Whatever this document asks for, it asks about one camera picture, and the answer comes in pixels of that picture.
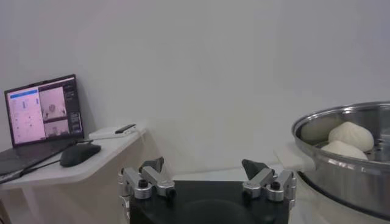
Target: white table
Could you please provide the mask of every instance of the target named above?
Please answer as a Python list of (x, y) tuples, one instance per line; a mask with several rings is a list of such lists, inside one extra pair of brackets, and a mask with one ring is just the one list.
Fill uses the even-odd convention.
[[(130, 135), (122, 138), (112, 138), (112, 139), (100, 139), (93, 141), (93, 144), (100, 145), (102, 147), (101, 151), (85, 162), (74, 166), (74, 167), (62, 167), (59, 163), (55, 163), (32, 173), (29, 173), (19, 179), (4, 183), (0, 185), (0, 190), (9, 190), (20, 188), (23, 191), (23, 194), (26, 198), (29, 209), (36, 219), (37, 223), (43, 223), (41, 218), (41, 211), (39, 209), (37, 198), (34, 192), (34, 187), (37, 186), (48, 186), (55, 184), (66, 184), (66, 183), (75, 183), (82, 181), (92, 174), (96, 173), (100, 168), (106, 165), (110, 160), (118, 156), (123, 150), (132, 145), (137, 139), (141, 137), (146, 132), (144, 127), (139, 127), (137, 125), (139, 132), (133, 132)], [(43, 161), (37, 166), (50, 163), (60, 159), (61, 153)], [(61, 203), (67, 203), (70, 207), (77, 209), (77, 205), (72, 205), (72, 202), (69, 201), (65, 195), (61, 195), (60, 192), (56, 195), (56, 200), (61, 201)], [(89, 223), (92, 221), (91, 218), (85, 214), (85, 217), (82, 219), (83, 222)]]

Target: laptop screen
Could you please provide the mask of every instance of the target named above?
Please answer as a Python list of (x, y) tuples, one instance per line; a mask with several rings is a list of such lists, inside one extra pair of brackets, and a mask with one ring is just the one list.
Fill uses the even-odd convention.
[(5, 99), (14, 146), (83, 137), (75, 75), (8, 90)]

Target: steamed bun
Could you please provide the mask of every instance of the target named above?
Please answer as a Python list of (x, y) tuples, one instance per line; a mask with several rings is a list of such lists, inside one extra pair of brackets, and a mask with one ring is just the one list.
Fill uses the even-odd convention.
[(353, 145), (363, 152), (374, 147), (374, 138), (371, 132), (351, 122), (344, 122), (329, 133), (328, 142), (336, 140)]
[(366, 154), (364, 154), (361, 150), (359, 150), (358, 148), (352, 145), (343, 143), (341, 141), (333, 141), (328, 145), (325, 145), (321, 149), (335, 154), (343, 155), (343, 156), (349, 156), (349, 157), (367, 160)]

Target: silver pot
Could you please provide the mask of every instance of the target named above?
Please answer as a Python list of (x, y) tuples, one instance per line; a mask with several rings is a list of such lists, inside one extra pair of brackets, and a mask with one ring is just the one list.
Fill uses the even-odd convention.
[[(350, 121), (374, 136), (368, 161), (326, 152), (330, 130)], [(353, 209), (390, 220), (390, 102), (335, 107), (300, 118), (292, 126), (296, 145), (315, 163), (301, 177), (319, 192)]]

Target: black computer mouse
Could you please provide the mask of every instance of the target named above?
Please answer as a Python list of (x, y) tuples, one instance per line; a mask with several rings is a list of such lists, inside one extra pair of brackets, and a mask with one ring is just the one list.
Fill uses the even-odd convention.
[(63, 151), (60, 165), (63, 167), (76, 166), (91, 156), (97, 154), (101, 150), (101, 146), (94, 144), (77, 144)]

